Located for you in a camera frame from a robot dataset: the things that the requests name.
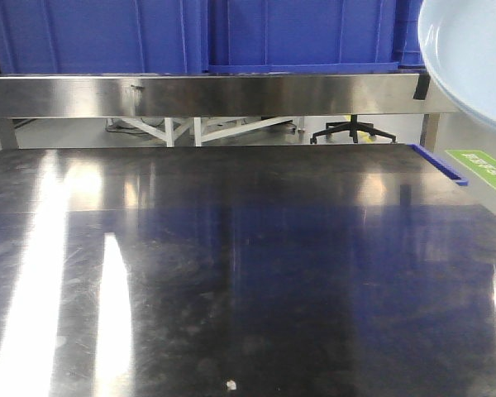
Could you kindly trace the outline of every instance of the blue storage bin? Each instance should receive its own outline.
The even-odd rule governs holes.
[[[424,66],[417,35],[421,5],[422,0],[398,0],[397,3],[393,57],[403,67]]]
[[[3,73],[198,74],[207,0],[0,0]]]
[[[396,0],[213,0],[217,73],[374,72],[393,62]]]

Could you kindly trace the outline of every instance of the stainless steel shelf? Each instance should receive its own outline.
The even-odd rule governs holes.
[[[324,116],[456,112],[418,73],[0,76],[0,118]]]

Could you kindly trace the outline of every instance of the green sign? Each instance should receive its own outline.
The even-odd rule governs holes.
[[[496,160],[484,151],[446,151],[496,189]]]

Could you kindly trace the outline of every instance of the stainless steel table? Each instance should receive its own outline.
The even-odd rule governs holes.
[[[0,397],[496,396],[496,217],[407,146],[0,152]]]

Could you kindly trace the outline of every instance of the floor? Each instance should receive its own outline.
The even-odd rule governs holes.
[[[308,145],[310,136],[325,127],[326,122],[344,121],[344,117],[306,117],[305,133],[293,133],[292,124],[263,128],[258,131],[208,142],[210,146],[244,145]],[[391,132],[399,143],[418,143],[422,129],[421,115],[364,116],[364,122],[372,122],[375,127]],[[148,135],[133,136],[105,131],[105,119],[47,119],[37,120],[20,127],[17,137],[21,148],[58,147],[150,147],[164,146],[160,140]],[[389,143],[377,138],[370,140],[367,134],[360,135],[360,143]],[[318,140],[319,144],[352,144],[345,133]],[[189,134],[177,140],[178,146],[192,146]],[[441,118],[436,154],[448,160],[470,181],[467,192],[476,197],[485,207],[496,214],[496,191],[479,179],[471,171],[464,169],[445,153],[448,149],[478,149],[496,158],[496,133],[479,126],[462,114],[445,115]]]

